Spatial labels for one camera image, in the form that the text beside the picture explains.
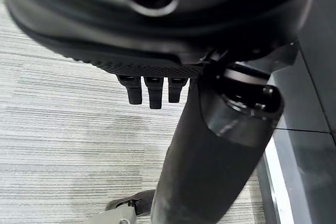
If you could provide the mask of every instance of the gray wall panel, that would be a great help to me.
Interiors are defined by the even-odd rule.
[[[271,76],[285,100],[285,110],[278,128],[328,132],[313,83],[302,55],[298,54],[293,66],[281,69]]]
[[[336,0],[314,0],[299,41],[331,130],[336,130]]]
[[[277,130],[274,134],[295,224],[333,224],[336,149],[328,133]]]

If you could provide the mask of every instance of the black plastic cylinder cover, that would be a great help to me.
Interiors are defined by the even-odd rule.
[[[277,88],[199,79],[166,155],[153,224],[215,224],[261,158],[283,112]]]

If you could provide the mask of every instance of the black lever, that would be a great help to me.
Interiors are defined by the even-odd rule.
[[[142,103],[141,77],[119,76],[117,78],[121,85],[125,86],[130,104]]]
[[[149,107],[151,109],[160,109],[162,106],[163,78],[144,77],[144,79],[148,88]]]
[[[168,78],[169,102],[178,103],[182,88],[187,84],[188,78]]]

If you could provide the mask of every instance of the adjustment lever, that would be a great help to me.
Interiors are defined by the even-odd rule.
[[[144,77],[144,79],[148,88],[149,107],[151,109],[160,109],[162,106],[163,78]]]
[[[141,77],[119,76],[117,78],[121,85],[125,86],[130,104],[142,103]]]
[[[188,78],[168,78],[169,102],[178,103],[182,88],[187,84]]]

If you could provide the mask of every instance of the striped carpet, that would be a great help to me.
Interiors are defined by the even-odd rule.
[[[114,75],[36,44],[0,1],[1,223],[81,223],[155,188],[187,88],[169,104],[166,82],[161,110],[146,92],[131,106]],[[221,223],[265,223],[256,175]]]

